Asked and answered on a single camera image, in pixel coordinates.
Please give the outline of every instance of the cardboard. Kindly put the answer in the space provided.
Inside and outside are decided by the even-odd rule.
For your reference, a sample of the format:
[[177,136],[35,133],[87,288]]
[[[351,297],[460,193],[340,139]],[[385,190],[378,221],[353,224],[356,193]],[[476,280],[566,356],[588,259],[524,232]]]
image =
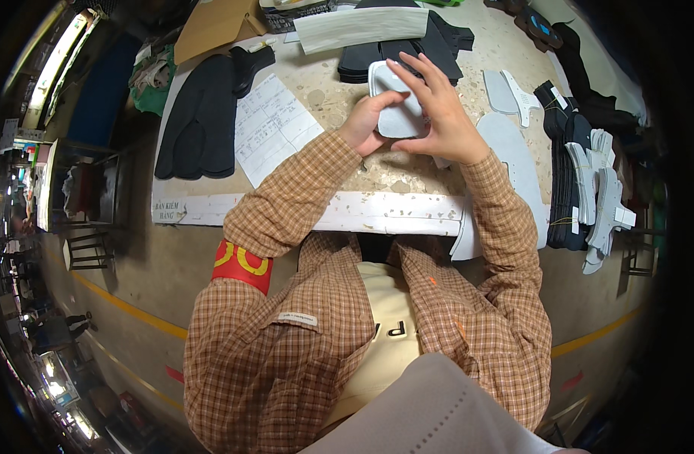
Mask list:
[[261,36],[258,0],[201,0],[183,26],[173,50],[176,65],[225,44]]

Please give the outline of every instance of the yellow lettering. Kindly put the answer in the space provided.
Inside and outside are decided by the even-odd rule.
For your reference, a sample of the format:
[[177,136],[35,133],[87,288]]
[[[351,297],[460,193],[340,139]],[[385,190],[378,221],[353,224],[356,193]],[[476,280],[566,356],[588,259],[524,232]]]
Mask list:
[[233,257],[233,243],[229,243],[228,241],[225,242],[225,254],[223,257],[215,261],[215,264],[213,265],[214,268],[220,267],[222,264],[227,262],[229,259]]
[[269,269],[268,259],[261,259],[261,266],[259,268],[253,268],[251,265],[249,265],[249,262],[246,261],[246,249],[239,248],[239,250],[236,252],[236,257],[239,259],[239,264],[241,264],[241,267],[253,275],[263,276],[264,273],[266,273],[266,270]]

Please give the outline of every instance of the stack of black insoles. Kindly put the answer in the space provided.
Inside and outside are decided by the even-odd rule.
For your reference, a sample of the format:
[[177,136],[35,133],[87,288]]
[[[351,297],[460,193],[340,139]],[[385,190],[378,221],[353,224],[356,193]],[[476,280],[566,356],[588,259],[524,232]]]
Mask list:
[[544,82],[533,94],[543,105],[543,130],[551,138],[551,217],[546,244],[552,248],[586,250],[589,227],[578,225],[578,232],[572,221],[573,208],[578,210],[578,184],[576,170],[565,148],[574,141],[584,149],[591,148],[592,127],[579,114],[578,103],[574,98],[564,98],[566,106],[557,100],[550,81]]
[[236,101],[248,95],[255,74],[276,62],[270,47],[241,47],[203,60],[175,98],[160,143],[155,177],[225,178],[233,175]]
[[[408,6],[418,7],[412,0],[362,0],[356,8],[372,8],[375,6]],[[370,63],[383,59],[400,61],[400,52],[417,57],[424,53],[450,79],[451,84],[457,85],[463,76],[455,59],[459,50],[472,50],[475,37],[469,28],[458,28],[446,23],[434,11],[427,18],[425,36],[418,39],[397,39],[345,47],[337,72],[340,80],[348,84],[366,84],[367,68]],[[408,67],[413,74],[420,76],[414,69]]]

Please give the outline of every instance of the cream t-shirt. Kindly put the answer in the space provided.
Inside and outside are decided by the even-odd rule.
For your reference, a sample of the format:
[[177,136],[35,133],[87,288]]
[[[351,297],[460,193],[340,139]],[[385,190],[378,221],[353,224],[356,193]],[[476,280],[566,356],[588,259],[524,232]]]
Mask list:
[[357,264],[357,269],[370,298],[375,335],[322,428],[357,413],[422,354],[415,311],[402,271],[370,261]]

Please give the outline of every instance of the hand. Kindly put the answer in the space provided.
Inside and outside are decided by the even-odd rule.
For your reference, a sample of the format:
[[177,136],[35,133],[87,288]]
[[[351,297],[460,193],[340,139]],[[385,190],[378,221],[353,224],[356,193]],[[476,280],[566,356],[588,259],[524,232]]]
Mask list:
[[425,77],[424,83],[393,60],[387,61],[430,116],[430,132],[422,139],[398,140],[392,150],[440,156],[463,164],[477,163],[490,154],[490,148],[465,114],[448,77],[423,53],[418,57],[400,52],[400,59]]
[[388,105],[402,103],[407,96],[410,96],[409,92],[400,93],[394,90],[380,93],[378,96],[365,96],[354,106],[349,118],[339,129],[339,135],[362,158],[370,155],[388,140],[374,131],[379,120],[379,112]]

